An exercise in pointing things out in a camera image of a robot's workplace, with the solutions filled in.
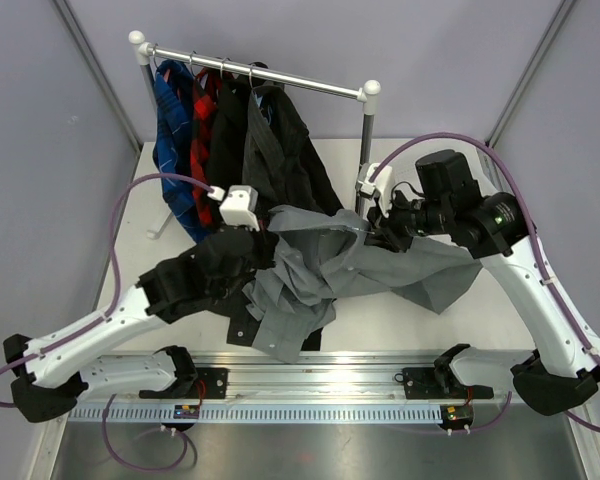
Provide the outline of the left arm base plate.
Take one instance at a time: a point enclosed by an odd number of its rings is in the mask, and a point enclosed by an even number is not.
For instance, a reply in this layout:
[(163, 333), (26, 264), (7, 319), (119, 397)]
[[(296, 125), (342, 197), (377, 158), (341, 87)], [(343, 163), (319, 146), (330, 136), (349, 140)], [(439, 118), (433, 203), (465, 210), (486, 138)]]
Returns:
[(194, 376), (178, 377), (172, 385), (162, 391), (141, 390), (141, 399), (203, 399), (226, 398), (229, 370), (220, 367), (202, 367)]

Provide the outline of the teal hanger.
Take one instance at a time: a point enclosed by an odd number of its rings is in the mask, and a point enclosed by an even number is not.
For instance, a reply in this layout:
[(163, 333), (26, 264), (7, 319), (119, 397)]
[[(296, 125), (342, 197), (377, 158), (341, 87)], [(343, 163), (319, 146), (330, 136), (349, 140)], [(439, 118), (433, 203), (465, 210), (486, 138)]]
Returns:
[(356, 225), (343, 224), (343, 225), (338, 226), (337, 229), (341, 230), (341, 231), (351, 232), (356, 235), (373, 235), (374, 234), (373, 230), (370, 229), (369, 226), (362, 227), (362, 226), (356, 226)]

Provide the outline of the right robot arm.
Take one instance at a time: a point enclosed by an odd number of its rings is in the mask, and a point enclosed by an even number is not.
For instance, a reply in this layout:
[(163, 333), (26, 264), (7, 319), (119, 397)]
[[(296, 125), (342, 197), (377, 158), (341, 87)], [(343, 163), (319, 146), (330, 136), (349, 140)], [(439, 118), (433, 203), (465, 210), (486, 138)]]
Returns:
[(600, 383), (600, 337), (551, 276), (539, 240), (517, 199), (482, 194), (466, 157), (446, 149), (415, 163), (419, 199), (396, 191), (390, 166), (365, 165), (356, 190), (375, 201), (372, 225), (400, 251), (418, 237), (446, 234), (501, 286), (534, 342), (530, 354), (458, 344), (434, 363), (434, 384), (446, 396), (466, 387), (514, 391), (535, 412), (552, 416), (582, 405)]

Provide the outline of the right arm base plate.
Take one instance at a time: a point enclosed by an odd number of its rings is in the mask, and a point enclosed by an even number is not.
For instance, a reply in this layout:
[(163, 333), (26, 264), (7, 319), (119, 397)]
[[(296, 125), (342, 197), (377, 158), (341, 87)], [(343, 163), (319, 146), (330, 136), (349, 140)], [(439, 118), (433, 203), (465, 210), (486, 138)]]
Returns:
[(467, 387), (455, 378), (438, 382), (433, 367), (406, 367), (397, 372), (394, 381), (404, 388), (405, 397), (411, 400), (490, 400), (494, 391), (487, 386)]

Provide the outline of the grey shirt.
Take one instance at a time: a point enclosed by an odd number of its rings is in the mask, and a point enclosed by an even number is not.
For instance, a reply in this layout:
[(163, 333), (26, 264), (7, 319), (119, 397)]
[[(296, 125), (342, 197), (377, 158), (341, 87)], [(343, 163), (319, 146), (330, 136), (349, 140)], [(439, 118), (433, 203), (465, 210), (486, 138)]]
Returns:
[[(369, 223), (351, 210), (335, 215), (282, 205), (270, 212), (269, 231), (280, 240), (275, 266), (256, 272), (243, 288), (252, 301), (284, 295), (306, 305), (321, 300), (391, 291), (434, 313), (440, 314), (464, 295), (482, 266), (458, 247), (430, 238), (417, 238), (403, 253), (368, 246), (367, 235), (338, 230), (343, 224), (366, 227)], [(285, 363), (297, 356), (262, 351)]]

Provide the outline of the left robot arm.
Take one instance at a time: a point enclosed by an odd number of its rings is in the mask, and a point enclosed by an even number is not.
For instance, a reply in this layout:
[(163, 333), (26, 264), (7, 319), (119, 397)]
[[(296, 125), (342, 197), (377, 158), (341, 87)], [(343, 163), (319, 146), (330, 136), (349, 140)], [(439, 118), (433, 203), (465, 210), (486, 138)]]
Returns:
[(31, 423), (112, 395), (179, 399), (196, 391), (198, 372), (184, 347), (111, 357), (119, 345), (227, 300), (256, 271), (274, 264), (276, 234), (224, 227), (180, 255), (159, 262), (114, 300), (45, 337), (14, 334), (3, 343), (15, 375), (12, 402)]

